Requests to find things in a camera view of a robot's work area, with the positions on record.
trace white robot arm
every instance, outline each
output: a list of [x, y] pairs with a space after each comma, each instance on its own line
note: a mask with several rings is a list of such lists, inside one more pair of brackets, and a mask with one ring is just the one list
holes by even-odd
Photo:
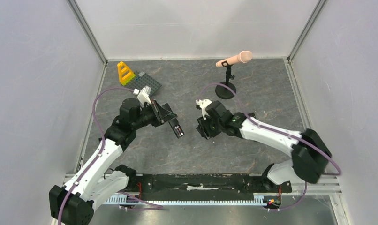
[[99, 182], [103, 173], [112, 162], [119, 157], [136, 137], [136, 130], [147, 125], [158, 127], [168, 122], [177, 138], [184, 135], [178, 123], [177, 115], [170, 106], [160, 106], [149, 98], [149, 87], [140, 92], [135, 90], [137, 99], [125, 99], [120, 106], [120, 114], [113, 120], [105, 132], [105, 146], [101, 151], [102, 143], [72, 179], [59, 187], [55, 185], [49, 192], [51, 216], [58, 218], [63, 199], [68, 190], [73, 191], [68, 197], [63, 209], [62, 222], [67, 225], [88, 224], [94, 211], [110, 196], [130, 186], [129, 174], [132, 169], [118, 169], [105, 180]]
[[209, 139], [223, 132], [229, 136], [264, 143], [292, 157], [286, 162], [272, 164], [265, 170], [264, 174], [270, 182], [267, 185], [280, 185], [286, 181], [298, 183], [302, 180], [316, 183], [325, 169], [328, 160], [310, 150], [308, 146], [299, 143], [298, 140], [291, 138], [292, 136], [307, 139], [331, 156], [320, 137], [311, 129], [305, 132], [281, 129], [256, 120], [253, 114], [249, 114], [249, 118], [241, 112], [232, 114], [219, 101], [212, 102], [204, 99], [197, 100], [196, 104], [202, 111], [202, 117], [197, 119], [199, 123], [197, 130], [202, 137]]

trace microphone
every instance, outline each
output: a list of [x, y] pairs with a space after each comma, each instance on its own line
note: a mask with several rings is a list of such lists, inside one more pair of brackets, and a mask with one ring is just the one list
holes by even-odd
[[242, 51], [238, 55], [217, 62], [215, 65], [217, 67], [228, 67], [238, 62], [246, 63], [251, 59], [252, 53], [250, 51]]

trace lego baseplate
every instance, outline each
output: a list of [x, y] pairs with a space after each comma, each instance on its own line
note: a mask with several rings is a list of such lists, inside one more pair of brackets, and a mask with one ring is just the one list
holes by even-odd
[[157, 82], [153, 77], [149, 76], [145, 72], [135, 72], [136, 76], [128, 82], [125, 87], [130, 89], [142, 89], [144, 86], [151, 87], [149, 96], [151, 97], [161, 87], [161, 84]]

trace metal frame edge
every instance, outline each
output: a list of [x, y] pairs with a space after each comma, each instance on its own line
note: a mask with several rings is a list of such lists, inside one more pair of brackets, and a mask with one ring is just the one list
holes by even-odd
[[[285, 62], [285, 65], [286, 65], [288, 77], [290, 79], [291, 87], [292, 87], [293, 92], [294, 92], [295, 100], [297, 102], [298, 109], [300, 111], [301, 120], [303, 122], [304, 128], [311, 128], [312, 123], [309, 119], [309, 113], [307, 111], [306, 104], [305, 104], [304, 99], [301, 95], [301, 89], [300, 89], [298, 82], [295, 78], [295, 73], [294, 73], [293, 65], [292, 65], [293, 63], [292, 63], [292, 61], [289, 60], [289, 58], [284, 60], [284, 62]], [[337, 221], [337, 224], [338, 225], [352, 225], [353, 223], [350, 220], [350, 216], [348, 214], [348, 210], [347, 210], [345, 201], [343, 199], [342, 192], [337, 193], [337, 194], [334, 194], [334, 192], [330, 192], [330, 193], [328, 193], [328, 195], [330, 196], [330, 201], [332, 203], [332, 208], [333, 208], [333, 212], [334, 212], [334, 216], [335, 216], [335, 219]]]
[[303, 97], [301, 95], [301, 90], [299, 88], [298, 82], [295, 78], [294, 70], [292, 67], [292, 64], [289, 63], [288, 59], [284, 60], [284, 64], [286, 66], [288, 78], [291, 83], [291, 88], [293, 89], [295, 101], [297, 102], [298, 110], [300, 111], [301, 120], [303, 123], [304, 128], [311, 128], [311, 122], [309, 119], [309, 114], [306, 109], [305, 102], [303, 100]]
[[55, 218], [52, 218], [51, 225], [57, 225], [57, 224], [58, 224], [58, 220]]
[[[156, 61], [156, 60], [223, 60], [229, 58], [230, 56], [226, 57], [160, 57], [160, 58], [118, 58], [118, 59], [108, 59], [108, 62], [120, 62], [120, 61]], [[263, 60], [263, 59], [286, 59], [287, 56], [267, 56], [267, 57], [253, 57], [252, 59], [255, 60]]]
[[312, 28], [313, 24], [315, 23], [316, 19], [318, 18], [320, 12], [322, 11], [327, 1], [328, 0], [319, 0], [318, 3], [316, 4], [315, 8], [313, 9], [312, 14], [310, 14], [310, 17], [305, 24], [305, 27], [303, 28], [300, 36], [298, 37], [297, 42], [295, 43], [293, 49], [288, 55], [289, 62], [291, 62], [294, 59], [295, 55], [297, 54], [299, 48], [301, 47], [303, 41], [305, 40], [306, 36], [308, 35], [310, 29]]
[[[98, 86], [96, 96], [99, 95], [101, 90], [102, 90], [102, 85], [103, 85], [103, 80], [105, 79], [106, 69], [107, 69], [107, 63], [104, 64], [104, 66], [103, 66], [102, 76], [101, 76], [101, 80], [99, 82], [99, 86]], [[91, 113], [90, 118], [88, 120], [87, 130], [86, 130], [85, 136], [84, 136], [84, 141], [83, 141], [81, 148], [80, 148], [80, 154], [79, 154], [78, 159], [76, 160], [77, 163], [76, 163], [76, 168], [75, 168], [74, 173], [78, 172], [80, 170], [81, 166], [83, 165], [85, 149], [87, 148], [87, 142], [88, 142], [88, 138], [90, 137], [90, 131], [91, 131], [93, 120], [94, 120], [94, 118], [92, 117], [92, 113]]]
[[91, 31], [90, 26], [88, 25], [87, 21], [85, 20], [85, 17], [83, 13], [81, 12], [76, 0], [67, 0], [70, 8], [72, 9], [73, 13], [76, 16], [77, 21], [79, 22], [80, 26], [82, 27], [84, 33], [86, 34], [88, 40], [90, 41], [92, 47], [94, 48], [95, 52], [97, 53], [99, 59], [103, 63], [107, 63], [107, 58], [105, 54], [103, 53], [101, 47], [99, 46], [99, 43], [97, 42], [94, 34]]

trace gray floor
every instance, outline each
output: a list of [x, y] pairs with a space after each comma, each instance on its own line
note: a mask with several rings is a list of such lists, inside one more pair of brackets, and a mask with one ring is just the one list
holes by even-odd
[[[283, 196], [283, 206], [297, 201]], [[268, 212], [260, 206], [165, 206], [164, 210], [128, 211], [102, 205], [90, 225], [336, 225], [329, 196], [307, 196], [297, 206]]]
[[[134, 71], [144, 71], [162, 84], [154, 99], [159, 104], [169, 103], [178, 114], [185, 136], [177, 139], [168, 124], [160, 127], [144, 127], [137, 131], [137, 138], [113, 164], [112, 168], [125, 164], [139, 173], [242, 173], [262, 172], [270, 163], [288, 159], [286, 155], [264, 144], [228, 137], [220, 134], [206, 140], [195, 130], [196, 119], [201, 116], [195, 108], [195, 99], [209, 83], [225, 79], [225, 69], [216, 68], [217, 60], [158, 60], [128, 61]], [[109, 62], [102, 89], [120, 86], [117, 62]], [[283, 59], [254, 59], [232, 67], [236, 78], [232, 81], [237, 94], [247, 107], [247, 113], [255, 113], [262, 122], [278, 127], [303, 130], [300, 114]], [[134, 95], [113, 90], [100, 99], [97, 117], [106, 130], [118, 115], [126, 98]], [[221, 101], [227, 109], [241, 112], [236, 99], [221, 100], [209, 88], [202, 98]], [[91, 127], [86, 161], [98, 146], [99, 131]]]

